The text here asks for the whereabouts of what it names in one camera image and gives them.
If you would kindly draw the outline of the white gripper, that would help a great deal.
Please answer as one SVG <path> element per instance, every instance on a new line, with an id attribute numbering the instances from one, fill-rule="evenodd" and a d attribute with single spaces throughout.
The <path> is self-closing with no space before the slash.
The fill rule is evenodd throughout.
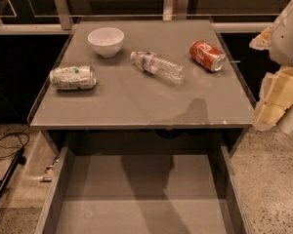
<path id="1" fill-rule="evenodd" d="M 293 0 L 272 26 L 251 40 L 249 47 L 259 51 L 270 49 L 271 60 L 282 65 L 275 74 L 265 75 L 255 107 L 253 127 L 268 131 L 293 105 Z"/>

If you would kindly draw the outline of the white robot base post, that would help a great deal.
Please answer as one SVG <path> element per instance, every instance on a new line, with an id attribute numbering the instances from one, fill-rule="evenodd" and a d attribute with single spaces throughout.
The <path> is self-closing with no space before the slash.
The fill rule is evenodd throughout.
<path id="1" fill-rule="evenodd" d="M 293 105 L 285 112 L 277 125 L 287 135 L 293 132 Z"/>

